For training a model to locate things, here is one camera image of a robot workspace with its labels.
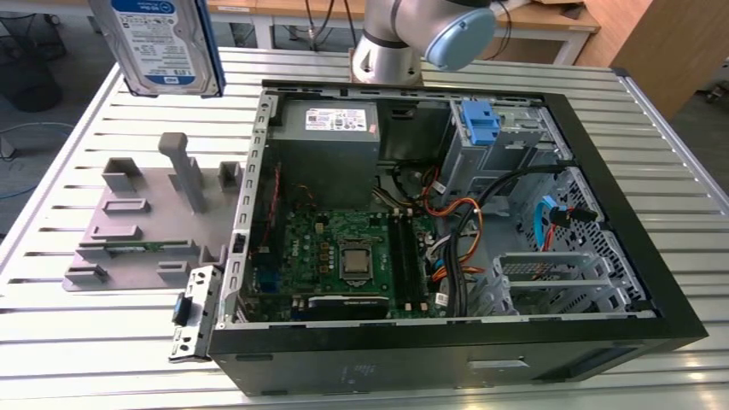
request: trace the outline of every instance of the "metal hinge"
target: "metal hinge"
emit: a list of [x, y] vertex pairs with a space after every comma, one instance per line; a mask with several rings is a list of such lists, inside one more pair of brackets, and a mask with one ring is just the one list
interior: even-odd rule
[[193, 269], [185, 292], [178, 297], [173, 322], [171, 363], [211, 361], [209, 343], [217, 322], [218, 295], [223, 283], [223, 272], [215, 266]]

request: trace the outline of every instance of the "hard drive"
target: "hard drive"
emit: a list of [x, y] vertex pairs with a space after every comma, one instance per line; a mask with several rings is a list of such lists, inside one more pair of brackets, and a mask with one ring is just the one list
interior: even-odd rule
[[90, 0], [90, 6], [133, 95], [223, 95], [206, 0]]

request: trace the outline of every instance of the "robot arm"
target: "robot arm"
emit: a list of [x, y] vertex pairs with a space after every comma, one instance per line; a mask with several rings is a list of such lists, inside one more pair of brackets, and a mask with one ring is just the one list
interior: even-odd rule
[[422, 56], [440, 70], [460, 70], [494, 39], [490, 6], [491, 0], [371, 0], [352, 57], [358, 80], [415, 84]]

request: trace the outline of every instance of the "cpu socket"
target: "cpu socket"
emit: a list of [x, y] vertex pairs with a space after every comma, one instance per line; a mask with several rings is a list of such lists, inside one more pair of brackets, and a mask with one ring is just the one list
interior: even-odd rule
[[340, 243], [340, 279], [351, 286], [362, 286], [374, 276], [372, 246], [370, 243]]

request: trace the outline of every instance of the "motherboard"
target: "motherboard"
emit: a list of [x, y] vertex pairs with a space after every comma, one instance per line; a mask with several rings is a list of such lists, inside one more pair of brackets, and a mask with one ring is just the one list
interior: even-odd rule
[[427, 216], [299, 211], [286, 225], [282, 263], [257, 272], [261, 320], [438, 314], [422, 257], [434, 239]]

